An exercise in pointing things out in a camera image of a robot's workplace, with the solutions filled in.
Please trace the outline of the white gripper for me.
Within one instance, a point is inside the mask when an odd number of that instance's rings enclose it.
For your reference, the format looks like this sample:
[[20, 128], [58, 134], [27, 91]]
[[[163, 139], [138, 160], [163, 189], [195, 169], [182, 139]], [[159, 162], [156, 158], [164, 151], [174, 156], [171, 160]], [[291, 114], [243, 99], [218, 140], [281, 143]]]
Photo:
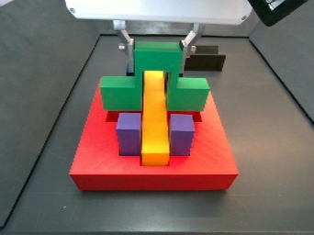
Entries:
[[127, 33], [126, 21], [195, 23], [179, 43], [183, 73], [186, 60], [196, 51], [203, 24], [241, 25], [251, 13], [247, 0], [66, 0], [66, 5], [79, 19], [114, 20], [112, 27], [120, 39], [118, 49], [127, 55], [132, 72], [135, 40]]

